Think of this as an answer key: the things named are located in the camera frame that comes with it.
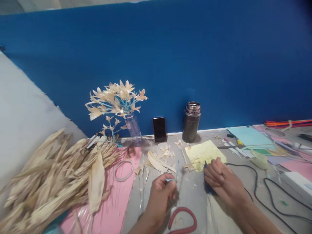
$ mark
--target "scissors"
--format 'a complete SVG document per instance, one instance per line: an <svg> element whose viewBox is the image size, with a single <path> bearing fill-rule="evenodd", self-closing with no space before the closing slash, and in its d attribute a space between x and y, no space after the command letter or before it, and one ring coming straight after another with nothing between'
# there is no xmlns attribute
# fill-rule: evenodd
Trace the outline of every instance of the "scissors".
<svg viewBox="0 0 312 234"><path fill-rule="evenodd" d="M168 234L187 234L187 233L191 233L191 232L193 232L193 231L196 230L196 228L197 228L197 220L196 220L196 217L195 217L194 213L193 213L190 209L188 209L188 208L186 208L186 207L179 207L179 208L177 208L177 209L173 212L173 214L172 214L172 216L171 216L171 218L170 218L170 221L169 221L168 229L169 229L169 230L171 229L173 220L175 219L176 215L177 215L179 212L181 212L181 211L184 211L184 212L186 212L186 213L188 213L188 214L190 214L190 215L192 216L192 218L193 218L193 220L194 220L193 226L187 227L187 228L178 229L178 230L174 230L174 231L169 232Z"/></svg>

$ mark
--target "purple paper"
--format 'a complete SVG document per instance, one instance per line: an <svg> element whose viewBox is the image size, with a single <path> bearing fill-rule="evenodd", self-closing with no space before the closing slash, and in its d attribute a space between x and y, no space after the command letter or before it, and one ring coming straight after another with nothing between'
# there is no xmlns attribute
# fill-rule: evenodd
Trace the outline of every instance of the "purple paper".
<svg viewBox="0 0 312 234"><path fill-rule="evenodd" d="M269 156L269 155L267 155L267 159L273 165L277 165L277 164L281 164L281 163L285 163L285 162L290 161L290 159L287 159L286 157L283 157L283 156Z"/></svg>

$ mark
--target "gray tumbler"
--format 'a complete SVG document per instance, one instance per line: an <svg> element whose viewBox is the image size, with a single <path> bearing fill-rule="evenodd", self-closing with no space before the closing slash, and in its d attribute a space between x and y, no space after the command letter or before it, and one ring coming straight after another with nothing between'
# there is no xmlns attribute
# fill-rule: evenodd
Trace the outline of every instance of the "gray tumbler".
<svg viewBox="0 0 312 234"><path fill-rule="evenodd" d="M189 102L184 109L182 139L186 143L193 143L201 118L201 105L198 102Z"/></svg>

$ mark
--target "wooden stick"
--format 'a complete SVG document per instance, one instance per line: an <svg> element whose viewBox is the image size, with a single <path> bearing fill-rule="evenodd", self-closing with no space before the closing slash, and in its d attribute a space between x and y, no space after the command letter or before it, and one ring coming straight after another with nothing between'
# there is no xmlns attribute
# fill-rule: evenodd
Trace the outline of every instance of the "wooden stick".
<svg viewBox="0 0 312 234"><path fill-rule="evenodd" d="M183 152L182 147L181 147L180 149L181 149L181 151L182 151L182 154L183 154L183 157L184 157L185 164L187 165L188 163L187 163L187 161L186 161L186 158L185 158L185 155L184 155L184 152Z"/></svg>

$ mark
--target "black phone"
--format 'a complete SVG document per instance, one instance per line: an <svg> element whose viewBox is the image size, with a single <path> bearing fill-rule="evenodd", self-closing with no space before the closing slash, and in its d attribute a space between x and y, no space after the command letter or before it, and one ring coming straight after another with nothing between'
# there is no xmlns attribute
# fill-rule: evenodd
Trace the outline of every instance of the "black phone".
<svg viewBox="0 0 312 234"><path fill-rule="evenodd" d="M166 142L166 123L165 118L153 118L154 136L155 142Z"/></svg>

